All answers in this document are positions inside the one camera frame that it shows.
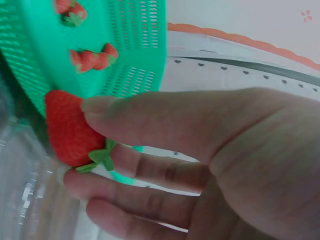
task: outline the basket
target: basket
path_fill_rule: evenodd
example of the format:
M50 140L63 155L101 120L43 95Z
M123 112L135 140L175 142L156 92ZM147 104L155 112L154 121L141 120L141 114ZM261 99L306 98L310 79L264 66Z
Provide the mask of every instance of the basket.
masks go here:
M62 89L82 98L130 97L157 91L166 62L165 0L78 0L88 17L68 27L54 0L0 0L0 49L13 74L45 116L44 96ZM69 50L100 52L111 43L119 59L106 70L77 74Z

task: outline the fingernail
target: fingernail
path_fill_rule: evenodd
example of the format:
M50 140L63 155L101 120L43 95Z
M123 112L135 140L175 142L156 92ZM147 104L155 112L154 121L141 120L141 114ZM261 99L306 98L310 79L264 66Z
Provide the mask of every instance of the fingernail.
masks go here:
M88 112L85 113L85 120L91 128L102 134L100 130L104 129L104 126L106 125L106 114Z
M81 110L84 113L105 114L107 109L117 100L118 98L114 96L91 97L83 100Z

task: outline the red strawberry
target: red strawberry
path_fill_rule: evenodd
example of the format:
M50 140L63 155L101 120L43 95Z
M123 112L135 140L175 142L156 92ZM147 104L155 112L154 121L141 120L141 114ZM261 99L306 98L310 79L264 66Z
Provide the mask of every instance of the red strawberry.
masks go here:
M64 14L72 5L72 0L55 0L55 7L58 14Z
M78 167L79 172L89 172L100 163L110 171L110 151L115 142L108 140L106 144L106 138L87 124L82 101L62 90L52 90L45 96L51 146L60 161Z
M85 50L79 53L82 66L79 72L84 73L90 71L98 62L98 55L92 51Z
M88 17L87 10L78 2L64 14L63 24L68 27L79 27Z
M76 70L80 72L82 68L82 61L79 54L75 50L70 50L71 62L75 66Z
M98 71L106 69L109 65L108 54L106 54L105 52L99 52L97 56L98 60L93 68Z
M114 46L112 46L111 43L107 43L104 46L103 52L108 55L113 56L116 60L119 58L119 53L118 53L117 49Z

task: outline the strawberry leaf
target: strawberry leaf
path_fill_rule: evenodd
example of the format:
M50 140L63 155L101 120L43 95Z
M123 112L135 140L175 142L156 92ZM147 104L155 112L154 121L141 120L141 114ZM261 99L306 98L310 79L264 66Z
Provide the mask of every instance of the strawberry leaf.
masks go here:
M81 73L81 71L80 71L81 67L82 67L82 64L77 64L77 65L75 65L75 70L76 70L76 72L79 73L79 74Z
M83 20L80 16L78 16L78 15L76 15L75 17L73 17L72 20L73 20L73 23L74 23L74 25L75 25L76 27L80 26L80 25L83 23L83 21L84 21L84 20Z
M77 14L75 14L74 12L70 12L69 16L70 16L70 18L74 19L77 17Z
M75 24L73 24L72 22L66 20L66 21L62 21L62 24L65 25L66 27L74 27Z
M106 149L94 150L88 154L89 158L96 164L104 163L109 155L110 152Z
M105 148L111 153L112 149L117 145L117 143L109 138L106 140Z
M91 172L97 166L98 166L98 164L93 162L93 163L90 163L90 164L85 165L85 166L77 167L75 170L78 171L78 173L85 174L85 173Z
M109 55L108 58L109 58L109 66L111 66L112 64L115 64L117 61L117 58L112 55Z
M68 23L74 23L74 20L71 18L71 17L68 17L66 16L64 19L63 19L64 22L68 22Z
M110 156L107 156L106 160L103 162L103 165L107 171L113 171L115 169L114 164Z

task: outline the finger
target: finger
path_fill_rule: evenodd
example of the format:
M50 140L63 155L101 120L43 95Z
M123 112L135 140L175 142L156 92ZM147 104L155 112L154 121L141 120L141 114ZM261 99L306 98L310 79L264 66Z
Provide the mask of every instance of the finger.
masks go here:
M99 175L79 174L74 170L65 174L64 184L77 198L103 198L133 215L184 229L190 225L192 210L198 199L195 196L124 185Z
M199 162L148 155L121 144L113 149L111 158L117 172L168 189L201 193L212 176Z
M185 232L134 217L101 199L92 199L86 206L91 220L103 231L124 240L185 240Z
M82 109L93 129L115 141L178 151L208 164L225 144L292 98L266 89L153 92L90 98Z
M189 228L188 239L230 240L239 217L226 202L215 179L208 182L199 198L192 214L192 223L198 224L192 224ZM237 240L248 240L248 238L237 238Z

